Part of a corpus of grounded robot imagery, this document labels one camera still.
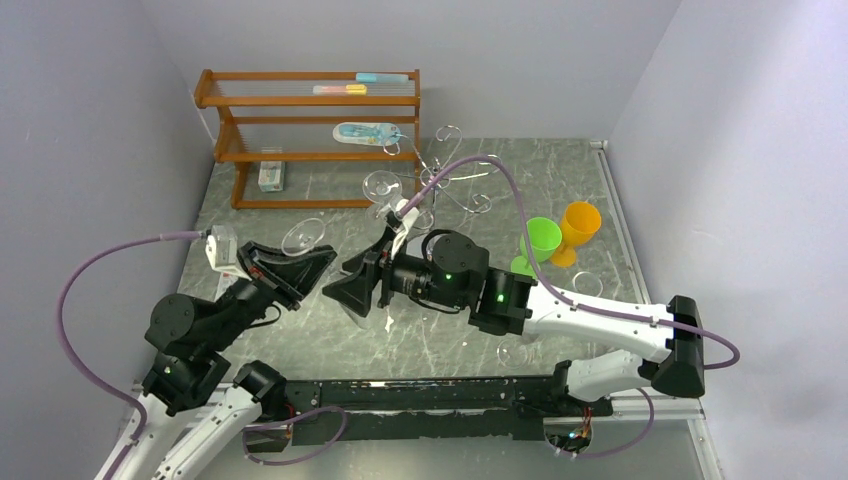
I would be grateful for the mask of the clear wine glass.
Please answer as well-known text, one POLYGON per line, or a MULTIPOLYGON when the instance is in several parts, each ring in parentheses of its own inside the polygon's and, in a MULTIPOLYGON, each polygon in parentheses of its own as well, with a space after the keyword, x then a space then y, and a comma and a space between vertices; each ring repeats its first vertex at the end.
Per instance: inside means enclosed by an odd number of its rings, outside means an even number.
POLYGON ((579 271, 572 278, 572 291, 589 297, 600 297, 604 291, 601 278, 589 271, 579 271))
POLYGON ((297 257, 313 250, 323 239, 325 223, 316 217, 307 218, 293 226, 281 241, 281 252, 286 256, 297 257))
POLYGON ((405 201, 400 178, 389 171, 378 170, 367 175, 362 190, 371 202, 366 209, 366 218, 371 221, 384 220, 389 213, 396 213, 405 201))
POLYGON ((504 339, 496 347, 496 358, 501 366, 521 369, 531 359, 531 348, 521 340, 504 339))

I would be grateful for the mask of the green plastic wine glass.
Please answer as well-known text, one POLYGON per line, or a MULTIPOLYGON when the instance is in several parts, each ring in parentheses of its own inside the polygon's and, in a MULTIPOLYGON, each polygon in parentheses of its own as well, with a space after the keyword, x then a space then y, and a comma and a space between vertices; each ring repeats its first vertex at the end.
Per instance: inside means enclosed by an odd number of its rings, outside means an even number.
MULTIPOLYGON (((530 248, 538 266, 546 262, 558 249, 562 241, 560 227, 553 220, 546 217, 533 217, 527 223, 527 233, 530 239, 530 248)), ((536 278, 537 274, 528 256, 528 249, 524 237, 519 239, 520 255, 515 257, 510 264, 510 271, 515 274, 526 275, 536 278)))

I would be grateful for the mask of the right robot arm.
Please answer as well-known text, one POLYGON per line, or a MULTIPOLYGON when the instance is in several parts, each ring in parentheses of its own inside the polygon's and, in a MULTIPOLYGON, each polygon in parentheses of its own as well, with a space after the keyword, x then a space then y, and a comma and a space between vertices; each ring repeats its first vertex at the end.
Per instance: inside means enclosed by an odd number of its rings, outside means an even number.
POLYGON ((452 230, 424 236, 421 249, 419 255, 407 253, 386 230, 345 261, 344 277, 322 293, 359 318, 400 294, 423 308, 467 312, 470 325, 495 336, 560 335, 613 347, 609 354, 556 366, 549 399, 561 414, 642 387, 679 398, 704 395, 703 338, 693 299, 635 304, 546 288, 530 276, 490 266, 487 249, 452 230))

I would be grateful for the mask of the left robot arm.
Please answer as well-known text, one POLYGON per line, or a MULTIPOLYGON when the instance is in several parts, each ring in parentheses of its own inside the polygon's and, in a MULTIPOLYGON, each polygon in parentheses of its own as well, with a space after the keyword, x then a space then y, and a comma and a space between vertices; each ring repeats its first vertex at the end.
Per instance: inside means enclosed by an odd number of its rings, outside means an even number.
POLYGON ((156 350, 120 440, 100 479, 193 479, 240 433, 303 419, 287 381, 266 363, 242 366, 202 419, 230 369, 224 351, 245 331, 266 325, 266 312, 296 311, 336 259, 329 245, 285 250, 209 234, 210 267, 235 281, 216 300, 185 294, 162 298, 150 315, 146 341, 156 350))

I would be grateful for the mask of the chrome wine glass rack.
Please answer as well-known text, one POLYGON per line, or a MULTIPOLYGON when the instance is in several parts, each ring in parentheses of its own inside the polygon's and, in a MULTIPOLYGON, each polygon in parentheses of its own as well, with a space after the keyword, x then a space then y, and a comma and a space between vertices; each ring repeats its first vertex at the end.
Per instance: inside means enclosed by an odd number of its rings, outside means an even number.
POLYGON ((435 205, 439 196, 442 195, 466 213, 484 214, 491 210, 492 200, 484 193, 478 193, 471 189, 469 200, 463 203, 452 197, 447 190, 453 183, 472 181, 496 173, 498 169, 494 166, 492 161, 499 160, 497 155, 485 155, 484 160, 482 162, 478 162, 478 165, 481 165, 482 167, 481 172, 474 172, 467 175, 455 175, 454 171, 459 168, 459 160, 455 160, 454 156, 458 152, 459 147, 462 145, 463 133, 459 127, 450 124, 439 127, 435 133, 435 140, 437 142, 450 143, 452 140, 455 140, 453 149, 445 161, 441 161, 434 156, 432 161, 428 163, 420 153, 419 149, 413 145, 413 140, 408 135, 401 133, 398 129, 395 129, 388 134, 382 134, 379 137, 378 145, 382 148, 383 152, 389 156, 398 156, 401 153, 401 142, 404 140, 411 144, 417 166, 421 168, 421 172, 415 176, 418 186, 424 188, 430 185, 438 175, 445 171, 445 174, 435 182, 435 186, 431 189, 433 192, 432 205, 435 205))

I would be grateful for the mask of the clear wine glass front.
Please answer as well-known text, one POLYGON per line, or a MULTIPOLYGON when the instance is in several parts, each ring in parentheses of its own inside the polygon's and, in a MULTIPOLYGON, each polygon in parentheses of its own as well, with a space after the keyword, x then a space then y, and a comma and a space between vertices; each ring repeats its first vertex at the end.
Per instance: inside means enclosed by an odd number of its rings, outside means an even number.
POLYGON ((531 359, 531 348, 521 340, 504 339, 496 347, 496 358, 501 366, 521 369, 531 359))

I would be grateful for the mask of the orange plastic wine glass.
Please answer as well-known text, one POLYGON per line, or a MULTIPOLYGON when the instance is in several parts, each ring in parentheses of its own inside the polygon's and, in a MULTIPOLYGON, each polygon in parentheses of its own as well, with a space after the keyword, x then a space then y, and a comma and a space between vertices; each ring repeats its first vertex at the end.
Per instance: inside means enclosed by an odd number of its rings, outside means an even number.
POLYGON ((572 266, 577 261, 576 248, 589 242, 602 226, 599 210, 589 202, 569 204, 559 227, 562 239, 550 262, 560 268, 572 266))

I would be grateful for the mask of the small white box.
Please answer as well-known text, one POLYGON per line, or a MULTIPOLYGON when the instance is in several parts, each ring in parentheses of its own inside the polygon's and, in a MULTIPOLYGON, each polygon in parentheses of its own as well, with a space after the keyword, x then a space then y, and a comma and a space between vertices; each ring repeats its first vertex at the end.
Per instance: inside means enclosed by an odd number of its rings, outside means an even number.
POLYGON ((261 192, 281 192, 284 190, 285 163, 263 161, 258 171, 257 185, 261 192))

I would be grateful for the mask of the blue toothbrush package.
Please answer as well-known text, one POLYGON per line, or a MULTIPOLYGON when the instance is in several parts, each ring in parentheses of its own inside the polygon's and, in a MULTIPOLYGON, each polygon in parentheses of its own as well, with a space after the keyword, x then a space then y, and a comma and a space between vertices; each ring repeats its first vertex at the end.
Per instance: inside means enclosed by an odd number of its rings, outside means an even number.
POLYGON ((339 143, 384 147, 397 143, 400 128, 393 123, 342 122, 332 130, 333 139, 339 143))

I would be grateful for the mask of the orange wooden shelf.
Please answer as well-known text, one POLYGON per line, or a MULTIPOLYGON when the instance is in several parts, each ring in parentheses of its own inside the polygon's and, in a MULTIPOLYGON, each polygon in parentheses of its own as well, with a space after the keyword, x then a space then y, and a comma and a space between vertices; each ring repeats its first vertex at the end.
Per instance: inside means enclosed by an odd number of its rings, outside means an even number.
POLYGON ((333 128, 342 122, 386 122, 419 148, 421 72, 407 71, 405 84, 367 84, 364 96, 316 96, 315 85, 355 84, 352 71, 223 72, 205 69, 195 88, 199 109, 216 109, 219 132, 214 158, 231 163, 234 209, 364 208, 365 199, 249 200, 245 196, 252 165, 263 161, 316 163, 325 169, 342 164, 401 162, 414 174, 421 168, 413 150, 389 156, 381 147, 339 143, 333 128))

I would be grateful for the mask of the pink yellow case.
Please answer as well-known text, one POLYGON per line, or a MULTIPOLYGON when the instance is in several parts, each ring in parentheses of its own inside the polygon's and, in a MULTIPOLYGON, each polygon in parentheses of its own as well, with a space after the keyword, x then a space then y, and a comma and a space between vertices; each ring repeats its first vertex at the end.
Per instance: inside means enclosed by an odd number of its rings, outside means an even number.
POLYGON ((364 96, 368 93, 368 87, 364 84, 345 85, 315 85, 312 94, 316 96, 364 96))

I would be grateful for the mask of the blue case top shelf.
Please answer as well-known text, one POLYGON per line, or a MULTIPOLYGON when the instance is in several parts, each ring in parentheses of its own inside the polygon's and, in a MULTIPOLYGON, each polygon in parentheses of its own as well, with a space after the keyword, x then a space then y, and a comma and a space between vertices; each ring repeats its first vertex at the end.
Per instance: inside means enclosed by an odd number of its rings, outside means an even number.
POLYGON ((355 81, 363 84, 405 84, 410 77, 408 74, 357 72, 355 81))

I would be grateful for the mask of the black base frame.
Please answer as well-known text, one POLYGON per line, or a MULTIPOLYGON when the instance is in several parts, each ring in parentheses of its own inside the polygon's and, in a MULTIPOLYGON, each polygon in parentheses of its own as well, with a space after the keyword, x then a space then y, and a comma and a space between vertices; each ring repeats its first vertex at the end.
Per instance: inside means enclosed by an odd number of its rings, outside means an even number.
POLYGON ((508 437, 536 441, 552 418, 609 417, 612 402, 576 400, 564 374, 419 379, 289 380, 262 401, 256 427, 289 428, 295 446, 331 440, 508 437))

